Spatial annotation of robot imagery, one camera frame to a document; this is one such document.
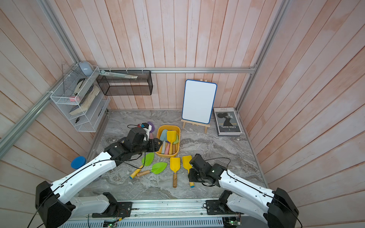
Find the light blue shovel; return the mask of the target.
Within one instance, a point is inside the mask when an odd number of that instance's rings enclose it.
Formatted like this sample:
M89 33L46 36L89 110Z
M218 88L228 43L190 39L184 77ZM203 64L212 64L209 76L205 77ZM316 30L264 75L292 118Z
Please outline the light blue shovel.
M167 141L167 129L164 129L161 133L161 136L160 136L160 140L163 142L163 146L162 146L162 149L161 149L161 154L164 154L165 152L165 147L166 147L166 141Z

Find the yellow scoop blue-tipped handle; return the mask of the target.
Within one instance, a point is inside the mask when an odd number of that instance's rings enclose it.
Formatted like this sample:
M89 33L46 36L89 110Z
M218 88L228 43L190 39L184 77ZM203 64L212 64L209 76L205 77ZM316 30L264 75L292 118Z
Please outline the yellow scoop blue-tipped handle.
M182 157L183 167L187 170L188 175L190 173L190 169L192 168L192 165L190 164L191 159L192 159L191 155ZM190 188L194 188L194 182L189 181L189 184L190 184Z

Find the light green shovel wooden handle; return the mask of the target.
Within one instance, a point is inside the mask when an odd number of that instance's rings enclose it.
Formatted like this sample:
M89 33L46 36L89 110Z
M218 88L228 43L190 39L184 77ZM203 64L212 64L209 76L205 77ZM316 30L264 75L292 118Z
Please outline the light green shovel wooden handle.
M177 144L177 143L179 143L179 135L176 135L176 139L173 144Z

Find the yellow scoop wooden handle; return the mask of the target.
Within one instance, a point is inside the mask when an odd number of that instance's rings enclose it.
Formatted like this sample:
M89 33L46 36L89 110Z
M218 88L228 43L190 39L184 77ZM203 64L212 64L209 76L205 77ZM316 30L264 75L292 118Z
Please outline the yellow scoop wooden handle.
M170 158L170 169L174 172L173 176L173 187L177 187L177 172L180 170L180 157L171 157Z

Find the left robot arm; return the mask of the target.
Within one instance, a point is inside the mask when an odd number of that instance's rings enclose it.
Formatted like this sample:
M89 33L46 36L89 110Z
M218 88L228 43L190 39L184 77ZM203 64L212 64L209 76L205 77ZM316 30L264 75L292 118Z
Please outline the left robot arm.
M109 145L70 175L53 183L40 183L36 188L36 213L47 228L58 228L70 218L87 214L118 217L121 209L111 193L105 192L96 197L76 197L76 194L102 174L129 161L132 156L155 153L162 145L160 139L149 138L148 129L131 129L127 137Z

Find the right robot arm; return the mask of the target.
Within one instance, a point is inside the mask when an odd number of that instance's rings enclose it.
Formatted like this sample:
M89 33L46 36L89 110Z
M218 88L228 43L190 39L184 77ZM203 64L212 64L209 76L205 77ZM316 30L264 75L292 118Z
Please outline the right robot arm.
M251 216L270 228L293 228L300 223L299 210L284 189L260 187L234 174L227 166L210 165L200 154L189 163L191 182L224 189L219 198L222 209Z

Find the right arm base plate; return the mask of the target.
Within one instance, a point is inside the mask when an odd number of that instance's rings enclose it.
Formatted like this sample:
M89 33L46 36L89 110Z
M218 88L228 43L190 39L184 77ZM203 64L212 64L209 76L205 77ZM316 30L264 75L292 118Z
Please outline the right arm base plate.
M228 206L227 201L219 199L207 200L203 207L206 209L208 215L235 215Z

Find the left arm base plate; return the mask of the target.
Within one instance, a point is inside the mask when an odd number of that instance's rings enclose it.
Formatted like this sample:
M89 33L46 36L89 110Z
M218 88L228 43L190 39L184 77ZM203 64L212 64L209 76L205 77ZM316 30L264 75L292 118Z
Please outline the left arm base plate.
M103 213L93 213L91 217L93 218L126 218L130 217L132 202L122 201L117 203L112 203Z

